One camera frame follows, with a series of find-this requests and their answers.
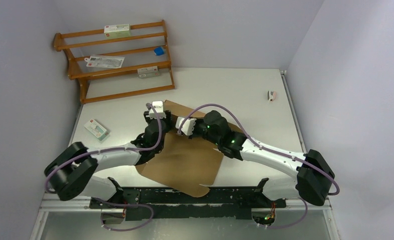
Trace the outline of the brown cardboard box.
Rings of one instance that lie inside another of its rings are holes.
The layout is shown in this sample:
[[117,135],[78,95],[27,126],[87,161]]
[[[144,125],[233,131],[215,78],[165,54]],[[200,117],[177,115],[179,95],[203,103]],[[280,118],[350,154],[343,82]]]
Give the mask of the brown cardboard box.
[[223,158],[215,144],[179,136],[174,128],[165,135],[163,150],[135,168],[143,177],[200,198],[209,193]]

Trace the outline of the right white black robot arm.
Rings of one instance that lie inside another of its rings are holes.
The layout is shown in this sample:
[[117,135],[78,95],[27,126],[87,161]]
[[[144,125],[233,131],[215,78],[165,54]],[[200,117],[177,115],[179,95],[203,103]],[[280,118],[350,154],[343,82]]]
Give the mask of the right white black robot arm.
[[263,179],[262,189],[255,193],[255,202],[267,207],[274,200],[301,198],[314,206],[324,205],[335,174],[322,154],[273,147],[233,130],[226,118],[213,110],[204,117],[177,122],[177,128],[189,138],[203,138],[217,146],[225,157],[258,163],[286,175],[281,179]]

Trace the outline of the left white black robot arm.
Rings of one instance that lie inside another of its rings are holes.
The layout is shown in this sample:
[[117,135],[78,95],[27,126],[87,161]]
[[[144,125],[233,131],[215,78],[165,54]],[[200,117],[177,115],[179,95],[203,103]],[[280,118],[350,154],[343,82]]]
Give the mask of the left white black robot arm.
[[125,203],[122,187],[112,177],[101,178],[95,173],[145,164],[163,150],[165,134],[173,127],[171,111],[159,113],[159,118],[145,111],[144,118],[144,132],[125,145],[92,149],[80,141],[71,144],[45,168],[46,192],[57,194],[62,201],[92,197],[111,208]]

